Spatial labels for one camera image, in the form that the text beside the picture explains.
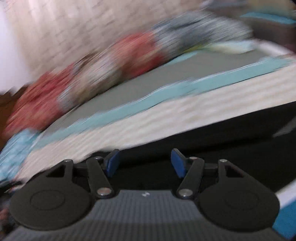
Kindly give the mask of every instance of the light blue border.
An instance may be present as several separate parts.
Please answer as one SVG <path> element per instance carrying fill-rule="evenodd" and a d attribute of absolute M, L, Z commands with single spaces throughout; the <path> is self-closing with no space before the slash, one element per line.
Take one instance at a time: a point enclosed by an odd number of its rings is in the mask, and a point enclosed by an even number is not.
<path fill-rule="evenodd" d="M 268 21 L 281 23 L 281 24 L 288 24 L 288 25 L 296 24 L 296 21 L 293 19 L 277 16 L 273 14 L 260 13 L 260 12 L 248 12 L 240 17 L 241 18 L 259 18 L 259 19 L 265 19 Z"/>
<path fill-rule="evenodd" d="M 124 104 L 109 111 L 96 113 L 89 118 L 75 122 L 65 129 L 57 130 L 49 136 L 43 136 L 36 143 L 34 149 L 42 148 L 51 142 L 63 140 L 72 134 L 78 134 L 135 115 L 169 99 L 179 98 L 188 94 L 200 94 L 259 75 L 271 73 L 287 66 L 289 62 L 288 59 L 266 57 L 259 62 L 239 69 L 209 75 L 198 80 L 185 80 L 164 86 L 138 101 Z"/>

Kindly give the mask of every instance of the screw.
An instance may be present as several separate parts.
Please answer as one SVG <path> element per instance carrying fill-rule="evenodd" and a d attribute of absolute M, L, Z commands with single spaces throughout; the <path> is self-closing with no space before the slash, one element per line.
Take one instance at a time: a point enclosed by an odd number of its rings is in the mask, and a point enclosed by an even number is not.
<path fill-rule="evenodd" d="M 192 194 L 193 194 L 193 191 L 187 188 L 179 190 L 179 195 L 181 197 L 190 197 Z"/>
<path fill-rule="evenodd" d="M 112 190 L 110 188 L 100 188 L 97 190 L 97 193 L 100 196 L 107 196 L 112 193 Z"/>

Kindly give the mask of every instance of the gray bed sheet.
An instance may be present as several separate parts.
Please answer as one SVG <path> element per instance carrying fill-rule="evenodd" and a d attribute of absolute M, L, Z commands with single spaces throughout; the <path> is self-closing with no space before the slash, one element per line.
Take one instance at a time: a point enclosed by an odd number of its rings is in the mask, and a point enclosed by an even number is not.
<path fill-rule="evenodd" d="M 79 119 L 87 118 L 96 112 L 107 111 L 141 99 L 162 86 L 188 78 L 200 79 L 211 74 L 237 69 L 266 56 L 259 50 L 235 55 L 201 51 L 189 59 L 160 66 L 94 97 L 56 120 L 46 129 L 44 135 L 67 128 Z"/>

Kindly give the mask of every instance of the textured wall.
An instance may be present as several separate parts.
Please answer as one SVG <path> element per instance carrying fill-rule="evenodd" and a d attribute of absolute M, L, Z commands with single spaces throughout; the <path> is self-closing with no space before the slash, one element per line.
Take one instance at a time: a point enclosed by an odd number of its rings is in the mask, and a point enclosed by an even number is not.
<path fill-rule="evenodd" d="M 119 36 L 197 9 L 202 0 L 7 0 L 6 14 L 37 77 Z"/>

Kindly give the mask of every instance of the wall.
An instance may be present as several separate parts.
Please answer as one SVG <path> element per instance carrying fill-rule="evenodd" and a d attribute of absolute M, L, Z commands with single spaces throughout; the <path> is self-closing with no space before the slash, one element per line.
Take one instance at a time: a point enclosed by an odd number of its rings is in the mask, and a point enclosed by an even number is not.
<path fill-rule="evenodd" d="M 119 36 L 197 9 L 202 0 L 6 0 L 7 17 L 32 70 L 64 67 Z"/>
<path fill-rule="evenodd" d="M 21 88 L 32 82 L 29 68 L 21 56 L 0 2 L 0 92 Z"/>

